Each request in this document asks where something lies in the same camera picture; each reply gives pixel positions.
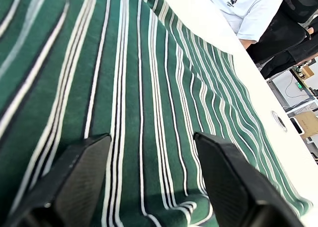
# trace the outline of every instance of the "white table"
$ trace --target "white table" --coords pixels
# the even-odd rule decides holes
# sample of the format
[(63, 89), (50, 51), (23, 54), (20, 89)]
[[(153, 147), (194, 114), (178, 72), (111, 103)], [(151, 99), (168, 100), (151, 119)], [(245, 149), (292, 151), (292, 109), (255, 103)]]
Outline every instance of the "white table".
[[(247, 87), (251, 102), (260, 117), (268, 138), (285, 172), (298, 193), (316, 206), (301, 221), (305, 226), (317, 226), (318, 166), (290, 122), (284, 109), (268, 87), (221, 12), (210, 0), (166, 0), (189, 29), (207, 42), (231, 53), (239, 79)], [(271, 116), (274, 110), (285, 123), (286, 133)]]

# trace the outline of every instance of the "black stripe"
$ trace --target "black stripe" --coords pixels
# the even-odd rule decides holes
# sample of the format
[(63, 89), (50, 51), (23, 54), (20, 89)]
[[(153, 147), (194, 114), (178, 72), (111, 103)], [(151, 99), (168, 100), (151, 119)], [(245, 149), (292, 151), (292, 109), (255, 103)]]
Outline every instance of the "black stripe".
[[(90, 8), (91, 8), (91, 5), (92, 5), (92, 4), (89, 4), (89, 5), (85, 8), (85, 11), (87, 10), (87, 8), (90, 9)], [(88, 18), (88, 14), (87, 14), (86, 18), (84, 19), (83, 26), (82, 26), (81, 30), (79, 31), (79, 33), (80, 33), (79, 40), (80, 40), (80, 38), (81, 38), (81, 36), (82, 36), (82, 33), (83, 33), (83, 30), (84, 30), (84, 27), (85, 27), (87, 18)], [(55, 111), (54, 120), (53, 120), (53, 125), (52, 125), (52, 127), (51, 127), (50, 134), (49, 134), (49, 136), (48, 136), (47, 141), (49, 140), (49, 138), (50, 138), (50, 136), (51, 136), (51, 134), (52, 134), (52, 132), (53, 132), (53, 127), (54, 127), (54, 123), (56, 122), (56, 120), (57, 120), (56, 131), (58, 131), (58, 126), (59, 126), (59, 124), (60, 124), (60, 116), (61, 116), (62, 109), (63, 109), (62, 106), (63, 106), (63, 103), (64, 103), (66, 87), (67, 87), (67, 84), (68, 84), (68, 82), (69, 82), (69, 77), (70, 77), (70, 74), (71, 74), (72, 65), (73, 65), (73, 62), (74, 62), (75, 53), (76, 53), (76, 51), (77, 51), (77, 49), (78, 49), (78, 46), (79, 46), (79, 41), (76, 43), (75, 52), (74, 52), (73, 57), (71, 58), (70, 70), (69, 70), (69, 72), (68, 72), (68, 74), (67, 74), (67, 77), (66, 77), (66, 82), (65, 82), (64, 90), (62, 91), (62, 89), (61, 89), (61, 90), (60, 90), (60, 93), (59, 93), (59, 96), (58, 96), (58, 97), (60, 97), (60, 96), (61, 96), (61, 92), (63, 92), (61, 102), (60, 102), (60, 99), (58, 98), (58, 105), (57, 105), (57, 109), (56, 109), (56, 111)], [(64, 77), (65, 77), (65, 73), (66, 73), (66, 70), (67, 70), (67, 66), (68, 66), (68, 64), (69, 64), (70, 55), (68, 56), (68, 62), (66, 63), (66, 68), (65, 68), (64, 75), (63, 75), (63, 79), (64, 79)], [(60, 104), (61, 108), (60, 108), (59, 113), (57, 114), (59, 104)], [(55, 132), (55, 135), (53, 136), (53, 142), (52, 142), (52, 144), (51, 144), (51, 146), (50, 146), (49, 151), (47, 152), (47, 154), (46, 154), (46, 156), (45, 156), (45, 159), (44, 159), (44, 162), (43, 162), (43, 164), (42, 164), (42, 167), (41, 167), (41, 170), (40, 170), (40, 172), (39, 172), (39, 175), (38, 175), (38, 177), (37, 177), (37, 180), (39, 180), (39, 179), (42, 177), (42, 174), (43, 174), (45, 165), (46, 165), (46, 163), (47, 163), (47, 161), (48, 161), (48, 159), (49, 159), (49, 157), (50, 157), (50, 154), (51, 154), (51, 152), (52, 152), (52, 150), (53, 150), (53, 146), (54, 146), (54, 142), (55, 142), (56, 136), (57, 136), (57, 132)], [(40, 156), (42, 156), (43, 152), (44, 152), (44, 149), (41, 150)]]
[[(124, 54), (124, 46), (125, 44), (123, 45), (123, 47), (121, 46), (122, 44), (122, 40), (123, 38), (125, 38), (125, 26), (126, 26), (126, 16), (127, 14), (124, 14), (125, 17), (122, 18), (123, 20), (123, 24), (122, 24), (122, 27), (121, 27), (121, 31), (120, 31), (120, 42), (119, 42), (119, 45), (120, 45), (120, 50), (119, 50), (119, 54), (121, 54), (121, 51), (122, 53)], [(123, 73), (121, 74), (121, 77), (119, 77), (119, 73), (120, 73), (120, 68), (118, 69), (117, 71), (117, 87), (116, 87), (116, 111), (115, 111), (115, 124), (114, 124), (114, 144), (113, 144), (113, 147), (116, 146), (116, 136), (117, 134), (120, 135), (121, 134), (121, 122), (119, 122), (119, 132), (117, 133), (116, 130), (117, 130), (117, 116), (119, 115), (119, 118), (121, 120), (121, 109), (122, 109), (122, 104), (120, 102), (120, 111), (119, 111), (119, 114), (118, 114), (118, 93), (119, 93), (119, 86), (121, 87), (121, 85), (119, 85), (119, 79), (121, 80), (121, 83), (122, 83), (122, 80), (123, 80)], [(122, 90), (120, 92), (120, 100), (122, 100)], [(119, 149), (120, 149), (120, 138), (118, 139), (118, 153), (117, 153), (117, 157), (119, 155)], [(111, 206), (111, 195), (112, 195), (112, 190), (113, 190), (113, 163), (114, 163), (114, 154), (115, 152), (113, 151), (112, 153), (112, 157), (111, 157), (111, 163), (110, 163), (110, 198), (109, 198), (109, 201), (108, 201), (108, 208), (107, 208), (107, 213), (106, 213), (106, 221), (109, 220), (109, 217), (110, 217), (110, 206)], [(117, 158), (117, 161), (116, 161), (116, 174), (118, 174), (118, 158)], [(115, 223), (115, 206), (116, 206), (116, 198), (117, 198), (117, 189), (118, 189), (118, 180), (116, 179), (116, 182), (115, 182), (115, 196), (114, 196), (114, 208), (113, 208), (113, 214), (112, 214), (112, 220), (113, 220), (113, 223)]]
[[(71, 55), (71, 53), (70, 53), (69, 56), (68, 56), (68, 62), (67, 62), (67, 64), (66, 64), (66, 67), (67, 67), (67, 65), (68, 65), (68, 63), (69, 63), (70, 55)], [(61, 114), (61, 110), (62, 110), (62, 108), (61, 108), (60, 112), (57, 114), (57, 112), (58, 112), (58, 106), (59, 106), (59, 104), (60, 104), (59, 98), (61, 97), (61, 93), (63, 92), (63, 94), (62, 94), (62, 103), (63, 103), (64, 96), (65, 96), (65, 89), (66, 89), (66, 86), (67, 86), (67, 81), (69, 80), (69, 76), (70, 76), (71, 69), (69, 70), (68, 74), (66, 74), (66, 72), (67, 72), (67, 69), (65, 68), (64, 73), (63, 73), (63, 77), (62, 77), (62, 83), (63, 83), (63, 80), (64, 80), (65, 76), (67, 76), (67, 78), (66, 78), (66, 85), (65, 85), (64, 90), (62, 90), (62, 88), (60, 89), (60, 92), (59, 92), (59, 95), (58, 95), (58, 104), (57, 104), (57, 109), (56, 109), (56, 111), (55, 111), (55, 115), (54, 115), (54, 119), (53, 119), (53, 125), (52, 125), (52, 127), (51, 127), (51, 129), (50, 129), (48, 139), (45, 141), (44, 147), (41, 149), (41, 152), (40, 152), (40, 154), (39, 154), (39, 156), (38, 156), (38, 158), (37, 158), (37, 160), (36, 160), (36, 164), (34, 165), (34, 168), (33, 168), (32, 173), (31, 173), (31, 175), (30, 175), (30, 178), (29, 178), (29, 181), (28, 181), (28, 184), (27, 184), (27, 188), (25, 189), (25, 192), (27, 192), (27, 190), (30, 188), (31, 182), (32, 182), (33, 177), (34, 177), (33, 175), (35, 174), (35, 171), (36, 171), (36, 169), (37, 169), (37, 167), (38, 167), (38, 163), (39, 163), (39, 161), (40, 161), (40, 159), (41, 159), (41, 157), (42, 157), (42, 155), (43, 155), (43, 153), (44, 153), (45, 146), (46, 146), (46, 144), (47, 144), (47, 142), (48, 142), (48, 140), (49, 140), (49, 138), (50, 138), (50, 136), (51, 136), (51, 134), (52, 134), (52, 132), (53, 132), (53, 126), (54, 126), (54, 123), (56, 122), (56, 119), (58, 120), (57, 127), (58, 127), (58, 125), (59, 125), (59, 119), (60, 119), (60, 114)], [(39, 179), (41, 178), (41, 175), (42, 175), (42, 172), (43, 172), (43, 170), (44, 170), (45, 164), (46, 164), (46, 162), (47, 162), (47, 160), (48, 160), (48, 158), (49, 158), (49, 155), (50, 155), (50, 153), (51, 153), (51, 149), (52, 149), (52, 147), (53, 147), (53, 145), (54, 145), (55, 137), (56, 137), (56, 134), (54, 135), (53, 143), (52, 143), (52, 145), (50, 146), (50, 149), (49, 149), (48, 153), (46, 154), (46, 157), (45, 157), (45, 159), (44, 159), (44, 162), (43, 162), (43, 164), (42, 164), (42, 167), (41, 167), (41, 169), (40, 169), (40, 172), (39, 172), (39, 174), (38, 174), (38, 176), (37, 176), (37, 180), (39, 180)]]
[[(167, 89), (168, 89), (168, 90), (170, 89), (170, 91), (171, 91), (171, 86), (168, 85), (168, 81), (169, 81), (169, 83), (170, 83), (170, 79), (169, 79), (169, 76), (168, 76), (168, 73), (167, 73), (167, 82), (166, 82), (166, 85), (167, 85)], [(176, 111), (175, 111), (175, 108), (172, 107), (172, 103), (171, 103), (171, 102), (169, 102), (169, 106), (170, 106), (170, 109), (171, 109), (171, 113), (172, 113), (172, 114), (174, 113), (174, 116), (175, 116)], [(175, 118), (175, 128), (178, 130), (178, 122), (176, 121), (176, 116), (175, 116), (174, 118)], [(174, 132), (174, 133), (175, 133), (175, 143), (176, 143), (176, 145), (177, 145), (177, 144), (178, 144), (178, 140), (180, 140), (180, 137), (177, 135), (176, 132)], [(183, 171), (182, 162), (181, 162), (180, 159), (179, 159), (179, 163), (180, 163), (181, 169), (182, 169), (182, 171)], [(183, 183), (184, 183), (184, 177), (185, 177), (185, 175), (187, 175), (187, 173), (188, 173), (186, 165), (184, 165), (184, 167), (185, 167), (186, 173), (183, 173), (182, 187), (183, 187)], [(186, 185), (186, 192), (189, 193), (188, 185)]]
[[(105, 0), (106, 3), (105, 3), (105, 15), (106, 15), (106, 11), (107, 11), (107, 0)], [(85, 127), (86, 127), (86, 120), (87, 120), (87, 115), (88, 115), (88, 108), (89, 108), (89, 104), (90, 104), (90, 96), (91, 96), (91, 93), (92, 93), (92, 88), (93, 88), (93, 81), (94, 81), (94, 74), (95, 74), (95, 71), (97, 69), (96, 67), (96, 63), (97, 63), (97, 57), (98, 57), (98, 52), (99, 52), (99, 45), (100, 45), (100, 41), (101, 41), (101, 37), (102, 37), (102, 33), (103, 33), (103, 28), (104, 28), (104, 21), (102, 23), (102, 27), (101, 27), (101, 30), (100, 30), (100, 37), (99, 37), (99, 41), (98, 41), (98, 46), (96, 48), (96, 58), (95, 58), (95, 63), (94, 63), (94, 67), (95, 69), (93, 70), (93, 73), (92, 73), (92, 77), (91, 77), (91, 85), (90, 85), (90, 89), (89, 89), (89, 93), (88, 93), (88, 102), (86, 104), (86, 115), (84, 116), (84, 120), (83, 120), (83, 127), (82, 127), (82, 137), (84, 137), (84, 133), (85, 133)], [(106, 26), (106, 30), (105, 30), (105, 37), (104, 39), (106, 39), (106, 34), (107, 34), (107, 28), (108, 28), (108, 25)], [(102, 61), (102, 58), (103, 58), (103, 54), (104, 54), (104, 44), (105, 44), (105, 40), (104, 40), (104, 43), (103, 43), (103, 48), (101, 50), (101, 56), (100, 56), (100, 64), (99, 64), (99, 70), (98, 70), (98, 74), (97, 74), (97, 81), (96, 81), (96, 90), (95, 90), (95, 96), (94, 96), (94, 104), (95, 104), (95, 99), (97, 97), (97, 91), (98, 91), (98, 85), (99, 85), (99, 75), (100, 75), (100, 70), (101, 70), (101, 61)], [(94, 117), (95, 117), (95, 105), (93, 105), (92, 107), (92, 111), (91, 111), (91, 119), (90, 119), (90, 126), (89, 126), (89, 133), (88, 133), (88, 136), (91, 136), (91, 133), (92, 133), (92, 127), (93, 127), (93, 123), (94, 123)]]
[[(25, 80), (27, 79), (27, 77), (29, 76), (29, 74), (31, 73), (32, 71), (32, 68), (33, 66), (35, 65), (39, 55), (41, 54), (45, 44), (46, 44), (46, 41), (49, 39), (51, 33), (53, 32), (53, 30), (55, 29), (56, 25), (58, 24), (59, 20), (60, 20), (60, 17), (63, 13), (63, 10), (64, 8), (62, 9), (62, 11), (60, 12), (60, 16), (57, 18), (57, 20), (55, 21), (55, 25), (52, 26), (52, 28), (50, 29), (50, 31), (47, 33), (46, 35), (46, 39), (44, 40), (44, 42), (42, 43), (40, 49), (37, 51), (36, 55), (34, 56), (33, 60), (32, 60), (32, 63), (31, 65), (29, 66), (27, 72), (25, 72), (23, 78), (21, 79), (19, 85), (15, 88), (14, 92), (9, 96), (8, 100), (6, 101), (6, 104), (5, 106), (3, 107), (2, 111), (0, 112), (0, 117), (3, 118), (3, 115), (5, 114), (5, 112), (7, 111), (7, 109), (9, 108), (9, 106), (11, 105), (12, 101), (14, 100), (14, 98), (16, 97), (17, 93), (19, 92), (19, 90), (22, 88), (22, 86), (24, 85), (24, 82)], [(61, 33), (59, 33), (56, 37), (56, 40), (59, 38)], [(41, 74), (42, 72), (44, 71), (45, 69), (45, 66), (48, 62), (48, 59), (51, 55), (51, 53), (53, 52), (53, 49), (54, 49), (54, 46), (56, 45), (56, 43), (52, 44), (52, 47), (50, 49), (50, 51), (48, 52), (48, 55), (46, 56), (45, 60), (43, 61), (43, 64), (37, 74), (37, 76), (35, 77), (32, 85), (30, 86), (28, 92), (25, 94), (25, 96), (23, 97), (23, 99), (21, 100), (21, 103), (19, 105), (19, 107), (17, 108), (15, 114), (13, 115), (13, 117), (11, 118), (10, 122), (8, 123), (8, 126), (5, 130), (5, 132), (3, 133), (3, 136), (0, 138), (0, 151), (2, 149), (2, 147), (4, 146), (4, 143), (6, 141), (6, 139), (8, 138), (8, 136), (11, 134), (11, 129), (12, 129), (12, 126), (13, 124), (15, 123), (15, 121), (17, 120), (20, 112), (23, 110), (26, 102), (28, 101), (29, 97), (30, 97), (30, 94), (32, 93), (32, 91), (34, 90), (34, 88), (36, 87), (36, 84), (38, 83), (40, 77), (41, 77)]]

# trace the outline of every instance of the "striped fabric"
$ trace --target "striped fabric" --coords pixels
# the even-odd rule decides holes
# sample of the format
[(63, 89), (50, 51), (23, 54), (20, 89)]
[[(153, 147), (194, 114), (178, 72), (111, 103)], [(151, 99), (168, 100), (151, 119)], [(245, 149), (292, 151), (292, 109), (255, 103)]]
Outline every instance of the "striped fabric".
[(299, 216), (311, 207), (284, 174), (232, 56), (164, 0), (0, 4), (0, 224), (69, 144), (108, 132), (92, 226), (217, 226), (194, 131), (236, 144)]

